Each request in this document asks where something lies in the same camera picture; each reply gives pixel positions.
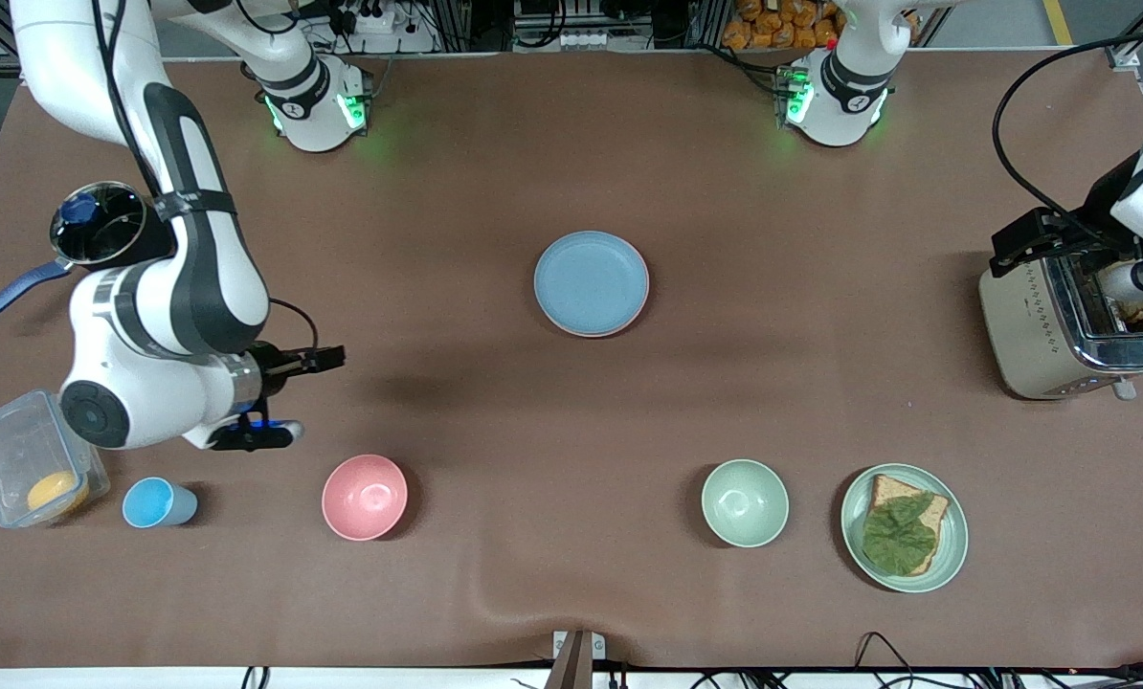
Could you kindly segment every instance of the toast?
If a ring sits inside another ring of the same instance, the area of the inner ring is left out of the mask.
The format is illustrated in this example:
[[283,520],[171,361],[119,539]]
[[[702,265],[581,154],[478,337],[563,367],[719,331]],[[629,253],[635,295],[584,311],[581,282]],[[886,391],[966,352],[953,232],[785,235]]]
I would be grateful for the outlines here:
[[[874,476],[874,496],[873,500],[869,503],[869,511],[887,504],[890,498],[906,498],[917,496],[920,492],[925,492],[925,490],[905,484],[902,480],[892,479],[889,475],[878,474]],[[936,496],[935,494],[934,500],[929,503],[925,513],[921,514],[921,523],[925,527],[934,529],[934,536],[938,539],[938,545],[942,544],[942,520],[945,519],[946,507],[949,506],[951,506],[951,500],[948,497]],[[937,545],[934,545],[934,552],[925,558],[925,562],[921,562],[920,567],[913,568],[909,576],[925,575],[929,570],[930,563],[934,563],[935,554],[938,554]]]

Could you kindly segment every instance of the green plate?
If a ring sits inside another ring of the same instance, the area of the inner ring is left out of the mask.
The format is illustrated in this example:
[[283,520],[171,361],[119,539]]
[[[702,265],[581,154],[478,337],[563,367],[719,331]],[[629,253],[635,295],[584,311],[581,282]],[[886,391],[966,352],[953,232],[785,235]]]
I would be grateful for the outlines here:
[[[942,520],[942,539],[938,543],[938,552],[934,554],[934,562],[929,563],[929,570],[920,576],[894,576],[884,572],[874,567],[869,558],[861,551],[864,540],[865,515],[869,513],[869,503],[873,500],[874,476],[886,474],[892,479],[902,480],[909,486],[914,486],[922,490],[932,490],[938,496],[951,499],[951,506],[946,507],[946,515]],[[848,492],[844,494],[844,508],[840,510],[840,528],[844,529],[844,542],[848,546],[852,559],[857,560],[858,566],[865,574],[882,584],[887,588],[903,593],[928,593],[946,585],[958,570],[962,568],[962,562],[967,559],[967,519],[962,515],[962,507],[958,505],[958,497],[953,496],[951,489],[938,480],[938,476],[929,472],[913,467],[911,465],[878,465],[865,470],[848,487]]]
[[700,505],[716,536],[738,548],[769,544],[789,522],[785,483],[754,459],[729,459],[712,470]]

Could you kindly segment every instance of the brown tablecloth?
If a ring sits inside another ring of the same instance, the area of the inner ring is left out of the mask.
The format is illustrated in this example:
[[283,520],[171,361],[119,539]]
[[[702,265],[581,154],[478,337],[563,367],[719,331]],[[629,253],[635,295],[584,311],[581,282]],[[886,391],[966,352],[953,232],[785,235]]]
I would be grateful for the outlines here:
[[[870,628],[926,666],[1143,659],[1143,379],[1134,403],[1006,396],[975,291],[989,234],[1034,205],[988,131],[1040,56],[909,56],[846,150],[776,130],[711,56],[397,62],[370,134],[326,154],[271,134],[234,65],[171,66],[271,293],[347,366],[274,399],[307,424],[291,449],[104,452],[93,510],[0,528],[0,666],[509,663],[581,625],[661,666],[836,666]],[[1097,56],[1009,112],[1015,162],[1066,203],[1142,137],[1134,79]],[[50,257],[51,210],[94,179],[137,175],[21,91],[0,288]],[[585,227],[652,267],[645,314],[606,341],[533,299],[537,256]],[[72,283],[0,318],[0,404],[64,378]],[[277,311],[265,337],[307,333]],[[362,452],[413,487],[378,544],[321,520],[323,480]],[[754,551],[698,514],[700,481],[740,456],[792,500]],[[841,494],[877,463],[928,468],[966,510],[969,558],[940,592],[884,592],[842,550]],[[197,486],[194,527],[126,527],[152,474]]]

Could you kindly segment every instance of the pink bowl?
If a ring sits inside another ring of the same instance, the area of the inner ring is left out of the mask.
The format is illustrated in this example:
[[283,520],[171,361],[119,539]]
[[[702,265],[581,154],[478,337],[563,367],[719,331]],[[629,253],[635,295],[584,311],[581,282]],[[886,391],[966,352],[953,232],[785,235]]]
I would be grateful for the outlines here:
[[336,535],[370,540],[395,527],[408,496],[406,476],[395,463],[379,455],[360,455],[329,474],[321,511]]

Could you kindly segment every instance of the saucepan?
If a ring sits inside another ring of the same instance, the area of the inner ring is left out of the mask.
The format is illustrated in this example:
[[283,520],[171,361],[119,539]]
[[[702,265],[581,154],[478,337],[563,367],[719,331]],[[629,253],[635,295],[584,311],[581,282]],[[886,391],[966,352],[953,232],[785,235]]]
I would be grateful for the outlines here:
[[51,216],[55,261],[33,267],[0,291],[0,313],[33,287],[65,278],[73,266],[115,269],[169,256],[176,239],[129,185],[96,182],[70,193]]

